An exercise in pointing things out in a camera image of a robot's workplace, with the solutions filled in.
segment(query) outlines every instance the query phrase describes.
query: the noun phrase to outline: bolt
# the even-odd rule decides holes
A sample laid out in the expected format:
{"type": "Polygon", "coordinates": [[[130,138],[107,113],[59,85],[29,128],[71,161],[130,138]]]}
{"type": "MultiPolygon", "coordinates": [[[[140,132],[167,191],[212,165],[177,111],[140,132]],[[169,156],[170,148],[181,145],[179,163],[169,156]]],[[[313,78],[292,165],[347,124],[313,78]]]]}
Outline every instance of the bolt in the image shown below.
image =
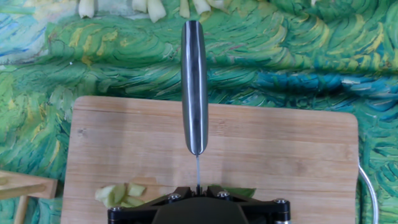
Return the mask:
{"type": "Polygon", "coordinates": [[[111,210],[114,212],[120,212],[123,209],[124,209],[124,207],[122,207],[122,206],[115,206],[115,207],[111,208],[111,210]]]}
{"type": "Polygon", "coordinates": [[[181,197],[180,194],[172,193],[172,194],[169,195],[169,200],[177,200],[177,199],[179,199],[180,197],[181,197]]]}
{"type": "Polygon", "coordinates": [[[219,197],[219,198],[225,198],[225,197],[228,197],[228,196],[229,196],[229,192],[226,191],[226,190],[220,191],[220,192],[218,192],[218,194],[217,194],[217,197],[219,197]]]}
{"type": "Polygon", "coordinates": [[[287,200],[284,199],[284,198],[277,198],[277,199],[274,200],[274,202],[275,202],[275,203],[286,203],[287,200]]]}

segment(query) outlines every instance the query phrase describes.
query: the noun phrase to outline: knife handle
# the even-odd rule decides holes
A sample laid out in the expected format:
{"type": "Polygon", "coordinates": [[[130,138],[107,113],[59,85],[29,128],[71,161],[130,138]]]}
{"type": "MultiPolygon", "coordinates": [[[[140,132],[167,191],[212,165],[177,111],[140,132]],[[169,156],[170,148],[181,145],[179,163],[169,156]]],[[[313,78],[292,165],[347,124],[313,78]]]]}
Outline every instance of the knife handle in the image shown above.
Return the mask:
{"type": "Polygon", "coordinates": [[[185,142],[198,156],[207,147],[208,95],[206,51],[203,29],[198,21],[187,21],[181,43],[182,112],[185,142]]]}

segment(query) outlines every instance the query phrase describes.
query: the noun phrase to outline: metal wire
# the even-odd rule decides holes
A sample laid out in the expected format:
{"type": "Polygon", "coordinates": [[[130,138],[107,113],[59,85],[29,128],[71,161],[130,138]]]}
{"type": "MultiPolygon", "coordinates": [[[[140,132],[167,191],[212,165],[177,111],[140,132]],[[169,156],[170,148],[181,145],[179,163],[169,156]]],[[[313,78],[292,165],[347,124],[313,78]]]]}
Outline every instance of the metal wire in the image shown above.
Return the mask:
{"type": "Polygon", "coordinates": [[[359,159],[358,159],[358,167],[359,167],[359,173],[361,174],[361,177],[365,181],[366,186],[368,186],[368,190],[371,194],[372,205],[373,205],[373,224],[379,224],[379,205],[377,203],[376,192],[374,191],[373,185],[368,175],[366,175],[365,171],[362,169],[361,164],[359,163],[359,159]]]}

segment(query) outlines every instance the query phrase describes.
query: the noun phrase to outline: wooden cutting board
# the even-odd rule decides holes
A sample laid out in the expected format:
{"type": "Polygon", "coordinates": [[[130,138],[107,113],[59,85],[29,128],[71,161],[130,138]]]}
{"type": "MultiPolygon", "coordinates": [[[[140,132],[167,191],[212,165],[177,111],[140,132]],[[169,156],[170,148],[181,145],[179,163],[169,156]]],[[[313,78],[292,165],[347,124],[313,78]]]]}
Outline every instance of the wooden cutting board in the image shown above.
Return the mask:
{"type": "MultiPolygon", "coordinates": [[[[291,201],[292,223],[352,224],[358,124],[352,114],[209,105],[203,185],[257,188],[291,201]]],[[[181,102],[84,96],[75,102],[62,224],[106,223],[97,188],[129,182],[144,200],[196,185],[181,102]]]]}

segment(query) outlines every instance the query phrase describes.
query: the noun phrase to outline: bamboo cutting board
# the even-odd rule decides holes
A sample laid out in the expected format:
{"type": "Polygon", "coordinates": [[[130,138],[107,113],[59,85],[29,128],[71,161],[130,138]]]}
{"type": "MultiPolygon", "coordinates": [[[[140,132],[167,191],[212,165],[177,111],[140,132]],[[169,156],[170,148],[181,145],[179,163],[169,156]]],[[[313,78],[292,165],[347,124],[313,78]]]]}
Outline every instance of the bamboo cutting board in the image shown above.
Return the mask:
{"type": "MultiPolygon", "coordinates": [[[[254,198],[291,201],[292,223],[352,224],[358,124],[351,114],[209,105],[203,185],[257,188],[254,198]]],[[[85,96],[75,102],[62,224],[106,223],[95,190],[146,185],[144,200],[196,185],[181,102],[85,96]]]]}

